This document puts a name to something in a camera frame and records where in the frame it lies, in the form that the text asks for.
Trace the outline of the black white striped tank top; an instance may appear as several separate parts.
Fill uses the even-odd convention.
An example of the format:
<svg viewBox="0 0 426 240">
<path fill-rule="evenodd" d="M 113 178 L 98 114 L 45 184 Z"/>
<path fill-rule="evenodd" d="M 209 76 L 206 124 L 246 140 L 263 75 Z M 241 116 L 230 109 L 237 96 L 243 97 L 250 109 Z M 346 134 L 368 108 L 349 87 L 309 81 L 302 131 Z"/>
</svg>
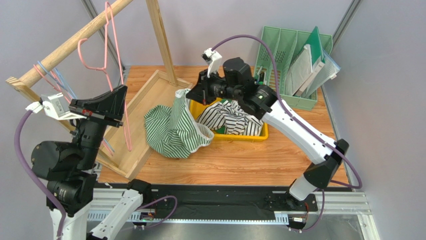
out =
<svg viewBox="0 0 426 240">
<path fill-rule="evenodd" d="M 206 107 L 196 122 L 216 133 L 238 136 L 258 137 L 264 126 L 262 120 L 244 112 L 237 101 L 227 99 Z"/>
</svg>

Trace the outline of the green white striped tank top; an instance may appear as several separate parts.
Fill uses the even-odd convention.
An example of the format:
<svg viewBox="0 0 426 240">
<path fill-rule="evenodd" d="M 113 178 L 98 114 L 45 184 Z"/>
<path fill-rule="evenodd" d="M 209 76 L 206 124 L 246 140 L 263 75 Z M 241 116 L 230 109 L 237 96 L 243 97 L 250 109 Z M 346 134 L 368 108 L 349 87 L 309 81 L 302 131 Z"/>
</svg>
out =
<svg viewBox="0 0 426 240">
<path fill-rule="evenodd" d="M 159 104 L 144 115 L 146 142 L 160 155 L 172 159 L 187 159 L 201 147 L 207 147 L 214 133 L 196 122 L 190 113 L 190 89 L 179 89 L 172 106 Z"/>
</svg>

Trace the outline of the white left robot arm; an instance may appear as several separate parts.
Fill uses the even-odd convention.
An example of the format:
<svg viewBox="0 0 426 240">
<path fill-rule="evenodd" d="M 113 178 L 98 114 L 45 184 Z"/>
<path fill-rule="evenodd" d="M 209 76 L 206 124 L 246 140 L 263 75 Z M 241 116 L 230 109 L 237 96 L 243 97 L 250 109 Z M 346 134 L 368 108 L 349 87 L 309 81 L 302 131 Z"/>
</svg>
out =
<svg viewBox="0 0 426 240">
<path fill-rule="evenodd" d="M 111 212 L 92 230 L 87 220 L 97 176 L 90 173 L 107 127 L 123 125 L 127 86 L 120 85 L 90 99 L 67 102 L 61 93 L 43 95 L 28 109 L 44 110 L 57 120 L 75 127 L 72 141 L 43 141 L 32 151 L 32 171 L 47 181 L 53 200 L 47 201 L 54 228 L 63 240 L 112 240 L 132 213 L 153 198 L 150 183 L 133 179 Z"/>
</svg>

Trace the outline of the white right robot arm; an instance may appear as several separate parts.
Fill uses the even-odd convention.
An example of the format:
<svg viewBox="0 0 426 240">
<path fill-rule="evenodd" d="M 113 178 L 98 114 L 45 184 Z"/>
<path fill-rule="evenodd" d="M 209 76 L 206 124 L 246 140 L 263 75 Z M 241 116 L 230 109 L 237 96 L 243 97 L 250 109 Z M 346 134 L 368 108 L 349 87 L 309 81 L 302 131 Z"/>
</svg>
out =
<svg viewBox="0 0 426 240">
<path fill-rule="evenodd" d="M 287 193 L 294 200 L 303 201 L 315 190 L 326 188 L 343 162 L 348 142 L 323 135 L 300 118 L 271 87 L 256 83 L 250 66 L 241 58 L 224 62 L 223 77 L 213 71 L 216 64 L 212 60 L 208 63 L 186 97 L 203 105 L 217 98 L 235 100 L 245 113 L 279 130 L 302 149 L 311 164 L 289 187 Z"/>
</svg>

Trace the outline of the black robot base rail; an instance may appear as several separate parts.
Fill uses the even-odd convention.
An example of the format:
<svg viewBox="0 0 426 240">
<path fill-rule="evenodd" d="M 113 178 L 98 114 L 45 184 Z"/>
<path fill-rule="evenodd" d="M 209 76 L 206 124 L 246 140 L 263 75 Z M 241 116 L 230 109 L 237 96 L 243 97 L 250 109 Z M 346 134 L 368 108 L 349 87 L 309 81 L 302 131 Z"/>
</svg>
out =
<svg viewBox="0 0 426 240">
<path fill-rule="evenodd" d="M 287 187 L 153 184 L 142 204 L 154 217 L 171 220 L 270 221 L 276 212 L 305 215 L 320 210 L 314 194 L 291 203 Z"/>
</svg>

